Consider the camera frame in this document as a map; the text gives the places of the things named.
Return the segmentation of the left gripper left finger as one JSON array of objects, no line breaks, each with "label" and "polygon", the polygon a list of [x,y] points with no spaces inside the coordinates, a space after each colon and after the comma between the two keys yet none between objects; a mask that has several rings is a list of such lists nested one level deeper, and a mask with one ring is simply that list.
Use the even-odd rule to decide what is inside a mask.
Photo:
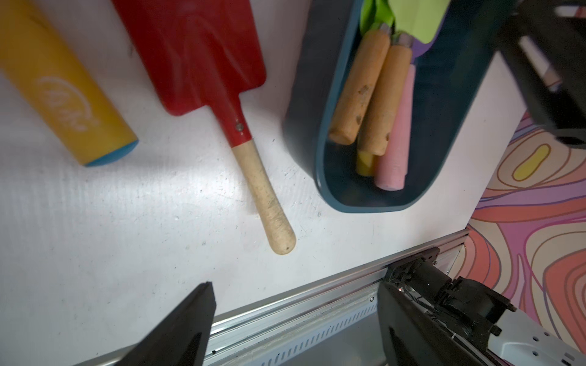
[{"label": "left gripper left finger", "polygon": [[216,310],[213,284],[198,285],[119,365],[202,365]]}]

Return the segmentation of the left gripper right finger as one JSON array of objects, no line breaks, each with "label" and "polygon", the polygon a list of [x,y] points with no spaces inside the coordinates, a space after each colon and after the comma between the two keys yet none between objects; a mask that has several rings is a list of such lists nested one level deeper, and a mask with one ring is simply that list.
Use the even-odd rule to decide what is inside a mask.
[{"label": "left gripper right finger", "polygon": [[378,287],[378,321],[389,365],[481,365],[395,285]]}]

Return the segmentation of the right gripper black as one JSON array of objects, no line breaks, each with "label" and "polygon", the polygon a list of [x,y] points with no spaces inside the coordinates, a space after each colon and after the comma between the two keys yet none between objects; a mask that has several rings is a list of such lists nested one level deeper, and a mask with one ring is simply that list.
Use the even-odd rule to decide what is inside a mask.
[{"label": "right gripper black", "polygon": [[[562,8],[584,1],[522,1],[496,35],[496,46],[511,70],[535,125],[572,149],[585,148],[585,17]],[[558,78],[548,86],[521,46],[526,38]]]}]

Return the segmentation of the light green round shovel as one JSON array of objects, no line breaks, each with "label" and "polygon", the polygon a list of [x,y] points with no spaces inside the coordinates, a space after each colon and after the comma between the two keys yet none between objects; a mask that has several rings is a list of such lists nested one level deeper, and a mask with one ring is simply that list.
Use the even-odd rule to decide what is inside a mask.
[{"label": "light green round shovel", "polygon": [[391,45],[366,111],[358,149],[374,156],[384,155],[398,114],[413,44],[429,44],[436,35],[448,1],[364,1],[360,31],[375,28],[391,31]]}]

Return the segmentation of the purple trowel pink handle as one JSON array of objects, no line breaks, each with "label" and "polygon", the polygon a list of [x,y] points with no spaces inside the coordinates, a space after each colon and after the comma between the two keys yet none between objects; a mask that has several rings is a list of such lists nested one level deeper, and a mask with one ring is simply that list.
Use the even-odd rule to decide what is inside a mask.
[{"label": "purple trowel pink handle", "polygon": [[423,44],[417,38],[411,46],[412,60],[404,84],[398,115],[385,155],[379,159],[375,173],[375,185],[385,191],[396,192],[404,188],[408,171],[413,111],[415,59],[425,54],[433,43]]}]

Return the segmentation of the green trowel yellow handle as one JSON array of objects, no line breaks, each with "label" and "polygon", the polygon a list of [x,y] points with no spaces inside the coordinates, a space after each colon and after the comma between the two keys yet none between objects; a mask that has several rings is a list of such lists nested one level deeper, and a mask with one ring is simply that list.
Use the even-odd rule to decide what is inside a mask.
[{"label": "green trowel yellow handle", "polygon": [[373,177],[378,164],[378,157],[361,150],[356,154],[356,173],[363,177]]}]

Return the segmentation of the green trowel wooden handle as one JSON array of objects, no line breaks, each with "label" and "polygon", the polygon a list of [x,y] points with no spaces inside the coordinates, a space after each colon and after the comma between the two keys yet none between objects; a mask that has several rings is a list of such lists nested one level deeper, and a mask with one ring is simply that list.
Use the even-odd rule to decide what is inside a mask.
[{"label": "green trowel wooden handle", "polygon": [[328,131],[334,143],[347,146],[358,137],[392,43],[394,21],[389,2],[364,1],[360,13],[362,39]]}]

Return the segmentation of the red square shovel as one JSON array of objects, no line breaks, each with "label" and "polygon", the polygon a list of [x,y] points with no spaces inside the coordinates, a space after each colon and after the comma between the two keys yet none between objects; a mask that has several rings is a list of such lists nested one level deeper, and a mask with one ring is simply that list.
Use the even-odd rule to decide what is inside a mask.
[{"label": "red square shovel", "polygon": [[282,210],[241,108],[266,81],[249,1],[115,1],[114,8],[166,111],[208,106],[237,160],[269,245],[290,253],[296,236]]}]

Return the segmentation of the yellow shovel blue-tipped handle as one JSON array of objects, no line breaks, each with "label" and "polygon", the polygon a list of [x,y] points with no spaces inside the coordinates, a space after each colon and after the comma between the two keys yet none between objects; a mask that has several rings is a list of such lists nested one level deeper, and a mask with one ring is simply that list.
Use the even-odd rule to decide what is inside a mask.
[{"label": "yellow shovel blue-tipped handle", "polygon": [[1,71],[82,166],[128,155],[139,139],[43,13],[1,3]]}]

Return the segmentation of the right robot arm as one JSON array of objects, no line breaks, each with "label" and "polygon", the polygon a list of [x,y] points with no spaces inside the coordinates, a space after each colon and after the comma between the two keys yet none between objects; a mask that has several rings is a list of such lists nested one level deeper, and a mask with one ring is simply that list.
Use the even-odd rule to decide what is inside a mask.
[{"label": "right robot arm", "polygon": [[457,280],[490,313],[484,343],[516,365],[585,363],[585,19],[561,1],[457,1],[456,78],[502,54],[527,110],[471,219]]}]

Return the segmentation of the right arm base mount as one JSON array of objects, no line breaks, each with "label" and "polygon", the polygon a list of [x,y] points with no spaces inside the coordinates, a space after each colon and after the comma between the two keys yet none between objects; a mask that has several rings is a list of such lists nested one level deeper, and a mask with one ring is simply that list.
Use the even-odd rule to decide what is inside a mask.
[{"label": "right arm base mount", "polygon": [[398,288],[408,286],[428,302],[436,303],[453,281],[434,265],[439,254],[438,247],[431,247],[399,259],[388,266],[384,281]]}]

